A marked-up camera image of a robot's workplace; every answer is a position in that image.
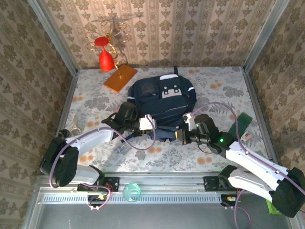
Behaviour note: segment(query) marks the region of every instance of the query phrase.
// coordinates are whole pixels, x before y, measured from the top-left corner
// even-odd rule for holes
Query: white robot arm
[[[78,159],[90,149],[116,138],[124,131],[133,131],[142,135],[156,128],[156,121],[150,115],[138,119],[136,106],[129,102],[121,105],[118,113],[112,114],[102,123],[86,133],[68,137],[64,130],[61,136],[54,138],[44,155],[40,170],[52,178],[51,185],[57,187],[68,184],[95,184],[104,174],[94,166],[78,165]]]
[[[185,117],[188,129],[176,132],[177,138],[184,145],[190,142],[206,144],[213,153],[234,161],[251,172],[227,166],[218,176],[220,185],[245,189],[272,202],[282,214],[288,217],[296,215],[305,203],[305,176],[301,170],[296,167],[289,170],[241,145],[236,137],[219,132],[206,114],[194,117],[188,113]]]

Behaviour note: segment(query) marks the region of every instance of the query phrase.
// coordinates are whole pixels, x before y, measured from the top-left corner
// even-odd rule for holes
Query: green object
[[[282,214],[281,212],[276,210],[275,206],[273,206],[273,204],[269,200],[266,200],[266,202],[267,202],[267,206],[268,206],[268,209],[269,209],[269,214],[277,214],[277,215]]]
[[[124,199],[128,202],[136,202],[141,197],[141,189],[135,183],[130,183],[123,190]]]
[[[244,132],[246,131],[247,127],[250,125],[250,123],[252,122],[252,119],[249,115],[245,114],[244,112],[242,112],[237,120],[238,120],[238,133],[239,133],[239,137],[242,137]],[[233,123],[233,125],[231,126],[229,132],[230,135],[232,136],[236,136],[236,122]]]

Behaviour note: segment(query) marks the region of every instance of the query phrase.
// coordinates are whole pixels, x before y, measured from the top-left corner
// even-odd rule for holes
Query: orange wooden block
[[[119,67],[120,74],[118,70],[115,71],[112,76],[104,83],[104,85],[115,92],[119,92],[130,80],[131,78],[138,72],[138,70],[126,65],[122,64]]]

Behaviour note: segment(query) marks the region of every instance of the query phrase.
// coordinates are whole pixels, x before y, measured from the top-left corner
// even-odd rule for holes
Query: reflective stripe
[[[160,80],[172,79],[175,77],[178,77],[178,76],[176,74],[163,75],[163,76],[160,76]]]

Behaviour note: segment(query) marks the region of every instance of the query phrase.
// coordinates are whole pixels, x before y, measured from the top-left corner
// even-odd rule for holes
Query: patterned wallpaper
[[[71,75],[27,1],[0,1],[0,228],[20,228]]]
[[[280,161],[305,172],[304,0],[290,0],[251,75]]]
[[[275,0],[43,0],[79,69],[99,67],[85,45],[96,20],[128,23],[118,61],[149,66],[242,66]]]

